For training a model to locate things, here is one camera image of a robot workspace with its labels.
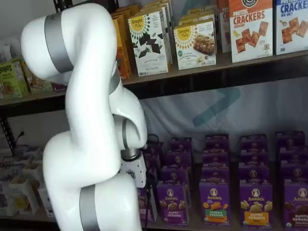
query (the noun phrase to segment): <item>orange box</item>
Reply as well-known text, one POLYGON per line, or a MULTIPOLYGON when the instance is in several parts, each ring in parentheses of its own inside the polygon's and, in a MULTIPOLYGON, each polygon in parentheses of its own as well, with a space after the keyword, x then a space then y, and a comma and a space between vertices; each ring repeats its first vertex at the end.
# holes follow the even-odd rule
POLYGON ((273 55, 272 4, 272 0, 229 0, 233 63, 273 55))

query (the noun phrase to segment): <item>logo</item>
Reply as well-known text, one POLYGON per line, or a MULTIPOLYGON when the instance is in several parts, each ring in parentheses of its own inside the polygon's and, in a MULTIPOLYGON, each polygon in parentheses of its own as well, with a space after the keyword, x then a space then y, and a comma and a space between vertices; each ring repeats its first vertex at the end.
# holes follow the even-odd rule
POLYGON ((167 195, 168 195, 169 197, 173 197, 173 191, 172 191, 172 189, 168 189, 168 190, 167 190, 167 195))
POLYGON ((251 194, 252 194, 253 197, 259 197, 260 196, 260 191, 259 191, 259 189, 253 189, 251 191, 251 194))
POLYGON ((258 0, 242 0, 243 5, 248 8, 251 8, 256 5, 257 2, 258 0))
POLYGON ((211 190, 210 190, 210 194, 211 194, 212 196, 217 196, 217 195, 218 195, 218 192, 217 192, 216 189, 211 189, 211 190))

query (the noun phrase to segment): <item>pretzel crackers box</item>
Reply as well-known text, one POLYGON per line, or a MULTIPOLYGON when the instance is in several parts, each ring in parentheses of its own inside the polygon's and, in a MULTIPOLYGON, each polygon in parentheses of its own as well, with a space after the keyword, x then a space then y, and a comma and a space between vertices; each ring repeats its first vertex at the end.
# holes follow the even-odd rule
POLYGON ((223 53, 231 51, 229 1, 218 0, 221 48, 223 53))
POLYGON ((308 4, 303 0, 275 0, 276 54, 308 49, 308 4))
POLYGON ((224 179, 201 179, 202 219, 205 224, 230 225, 229 187, 224 179))
POLYGON ((272 0, 229 0, 233 63, 273 55, 272 0))

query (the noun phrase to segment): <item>gray metal band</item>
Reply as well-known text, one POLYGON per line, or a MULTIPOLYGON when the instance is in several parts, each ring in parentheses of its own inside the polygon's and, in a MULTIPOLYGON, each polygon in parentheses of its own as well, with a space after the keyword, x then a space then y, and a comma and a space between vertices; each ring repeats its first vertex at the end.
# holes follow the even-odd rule
POLYGON ((60 73, 73 70, 74 66, 68 57, 63 39, 61 13, 56 13, 46 17, 45 38, 48 52, 55 68, 60 73))
POLYGON ((95 209, 95 185, 80 190, 80 219, 84 231, 100 231, 95 209))

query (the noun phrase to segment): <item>snack box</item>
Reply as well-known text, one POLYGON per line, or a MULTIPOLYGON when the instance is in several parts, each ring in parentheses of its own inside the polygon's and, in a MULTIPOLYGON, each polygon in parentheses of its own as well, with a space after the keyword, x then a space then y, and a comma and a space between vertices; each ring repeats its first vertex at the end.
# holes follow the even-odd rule
MULTIPOLYGON (((148 221, 155 222, 157 219, 157 209, 155 204, 155 198, 153 193, 153 188, 151 188, 151 198, 149 202, 149 209, 148 209, 148 221)), ((142 222, 146 220, 146 210, 147 210, 147 194, 146 188, 138 188, 138 205, 139 205, 139 215, 142 222)))
POLYGON ((179 70, 216 64, 213 20, 194 22, 174 29, 179 70))
POLYGON ((221 48, 223 53, 231 52, 229 1, 218 0, 221 48))
POLYGON ((229 0, 233 63, 273 55, 272 0, 229 0))
POLYGON ((0 82, 5 99, 22 98, 29 94, 21 59, 0 64, 0 82))
POLYGON ((157 193, 163 220, 170 225, 188 226, 189 213, 185 184, 172 180, 160 181, 157 193))
POLYGON ((308 228, 308 185, 305 179, 284 180, 283 226, 286 230, 308 228))
POLYGON ((308 49, 308 6, 302 0, 275 0, 276 54, 308 49))
POLYGON ((243 228, 272 228, 273 186, 268 180, 241 180, 240 201, 243 228))
POLYGON ((170 66, 168 39, 161 9, 137 13, 128 19, 140 77, 167 73, 170 66))
POLYGON ((277 131, 277 147, 292 147, 305 145, 305 134, 303 131, 277 131))
POLYGON ((231 211, 227 181, 225 179, 201 179, 199 192, 204 223, 229 226, 231 211))

